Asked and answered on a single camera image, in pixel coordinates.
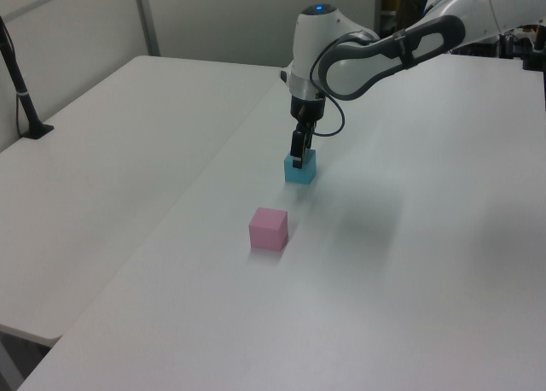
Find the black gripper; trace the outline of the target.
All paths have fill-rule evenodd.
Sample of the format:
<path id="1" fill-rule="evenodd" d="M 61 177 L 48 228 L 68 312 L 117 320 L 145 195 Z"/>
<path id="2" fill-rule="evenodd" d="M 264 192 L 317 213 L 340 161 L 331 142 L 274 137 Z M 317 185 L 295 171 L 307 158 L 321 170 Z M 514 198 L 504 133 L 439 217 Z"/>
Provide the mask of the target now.
<path id="1" fill-rule="evenodd" d="M 304 166 L 305 151 L 311 148 L 317 121 L 324 115 L 325 104 L 326 98 L 323 96 L 311 101 L 291 96 L 290 114 L 298 122 L 307 122 L 305 126 L 297 125 L 292 135 L 290 156 L 296 169 Z"/>

